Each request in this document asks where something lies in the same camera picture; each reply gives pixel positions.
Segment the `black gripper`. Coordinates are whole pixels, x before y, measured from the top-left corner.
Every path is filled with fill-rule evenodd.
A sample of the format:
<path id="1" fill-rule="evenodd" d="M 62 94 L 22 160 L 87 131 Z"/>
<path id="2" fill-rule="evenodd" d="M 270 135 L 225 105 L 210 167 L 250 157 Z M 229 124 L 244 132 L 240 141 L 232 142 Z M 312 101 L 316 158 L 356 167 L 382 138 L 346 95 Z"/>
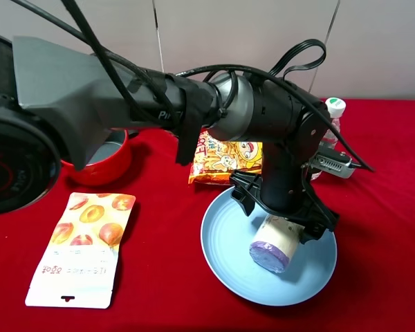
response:
<path id="1" fill-rule="evenodd" d="M 318 240 L 326 230 L 333 232 L 340 215 L 329 209 L 311 187 L 310 176 L 281 145 L 265 142 L 260 174 L 234 170 L 231 197 L 245 215 L 260 204 L 274 216 L 299 221 L 304 226 L 300 243 Z"/>

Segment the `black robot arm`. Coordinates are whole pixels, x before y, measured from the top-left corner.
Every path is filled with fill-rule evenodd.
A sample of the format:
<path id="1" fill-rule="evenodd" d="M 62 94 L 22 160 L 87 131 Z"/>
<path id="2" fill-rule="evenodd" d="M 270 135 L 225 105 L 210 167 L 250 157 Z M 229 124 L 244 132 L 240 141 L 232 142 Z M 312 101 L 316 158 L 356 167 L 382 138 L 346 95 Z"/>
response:
<path id="1" fill-rule="evenodd" d="M 233 198 L 304 229 L 300 241 L 332 231 L 338 215 L 316 196 L 307 167 L 331 126 L 326 105 L 255 68 L 219 65 L 218 78 L 133 70 L 113 62 L 117 88 L 95 55 L 34 37 L 0 36 L 0 214 L 26 207 L 55 184 L 61 160 L 85 168 L 113 129 L 160 128 L 178 138 L 189 164 L 201 130 L 263 145 L 262 173 L 232 175 Z"/>

